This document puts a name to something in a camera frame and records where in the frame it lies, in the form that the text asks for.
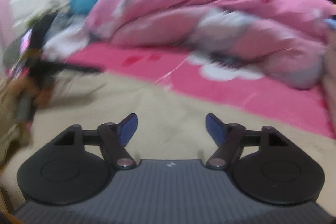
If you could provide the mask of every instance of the metal rivet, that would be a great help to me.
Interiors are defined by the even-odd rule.
[[[220,159],[220,158],[213,158],[209,160],[209,164],[213,167],[220,168],[225,165],[225,160]]]
[[[130,167],[133,163],[133,160],[128,158],[122,158],[117,160],[117,165],[119,165],[120,167]]]

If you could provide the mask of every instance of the bed sheet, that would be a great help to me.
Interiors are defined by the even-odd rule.
[[[253,66],[228,69],[197,52],[176,48],[122,49],[94,43],[68,62],[103,66],[107,72],[155,83],[165,90],[231,105],[268,119],[335,138],[320,87],[294,90]]]

